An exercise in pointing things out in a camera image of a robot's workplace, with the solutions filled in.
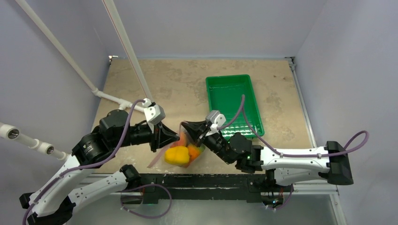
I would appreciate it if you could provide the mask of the yellow toy bell pepper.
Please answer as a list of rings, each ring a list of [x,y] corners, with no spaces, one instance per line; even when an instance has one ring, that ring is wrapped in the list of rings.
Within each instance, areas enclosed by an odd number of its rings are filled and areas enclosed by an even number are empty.
[[[164,153],[164,160],[171,165],[182,166],[190,161],[188,149],[185,146],[169,148]]]

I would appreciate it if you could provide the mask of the clear pink zip top bag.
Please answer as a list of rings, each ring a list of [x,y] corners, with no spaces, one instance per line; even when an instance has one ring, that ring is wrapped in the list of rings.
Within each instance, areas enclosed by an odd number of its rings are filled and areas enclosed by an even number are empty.
[[[206,146],[203,144],[196,145],[182,124],[179,125],[178,134],[180,139],[163,147],[147,168],[171,168],[176,166],[188,168],[194,161],[201,158]]]

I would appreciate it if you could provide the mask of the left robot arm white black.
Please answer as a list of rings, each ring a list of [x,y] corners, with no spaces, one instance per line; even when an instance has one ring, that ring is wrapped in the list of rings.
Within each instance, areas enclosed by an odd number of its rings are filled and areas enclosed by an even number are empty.
[[[153,107],[149,118],[130,124],[132,114],[112,110],[94,130],[82,137],[61,169],[41,189],[25,193],[19,200],[26,210],[25,225],[62,225],[74,213],[88,204],[114,192],[133,192],[146,187],[133,165],[123,165],[118,171],[84,187],[79,183],[96,169],[115,157],[122,147],[149,144],[156,151],[179,136],[156,118]]]

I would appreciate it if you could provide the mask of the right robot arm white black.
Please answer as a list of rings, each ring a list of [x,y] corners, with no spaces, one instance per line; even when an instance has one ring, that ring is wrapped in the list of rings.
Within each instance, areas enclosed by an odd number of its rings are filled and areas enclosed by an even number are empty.
[[[336,141],[311,149],[279,149],[254,145],[240,132],[228,140],[220,131],[209,134],[206,121],[183,122],[182,127],[196,145],[205,145],[227,164],[244,173],[265,171],[263,184],[270,191],[307,180],[326,180],[332,185],[352,185],[348,152]]]

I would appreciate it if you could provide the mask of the orange green toy mango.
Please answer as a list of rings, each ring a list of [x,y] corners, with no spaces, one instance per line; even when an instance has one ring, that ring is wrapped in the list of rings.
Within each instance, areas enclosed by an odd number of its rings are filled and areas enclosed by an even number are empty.
[[[201,145],[198,147],[196,145],[189,144],[187,146],[187,149],[188,149],[188,154],[190,156],[190,161],[193,161],[205,150],[205,146]]]

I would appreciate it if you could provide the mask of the orange toy pumpkin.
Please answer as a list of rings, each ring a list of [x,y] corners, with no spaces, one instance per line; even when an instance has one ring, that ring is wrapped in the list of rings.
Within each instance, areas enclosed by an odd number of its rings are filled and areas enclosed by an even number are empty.
[[[176,141],[175,143],[173,143],[173,146],[187,146],[188,143],[188,138],[186,133],[183,131],[179,134],[180,139],[178,141]]]

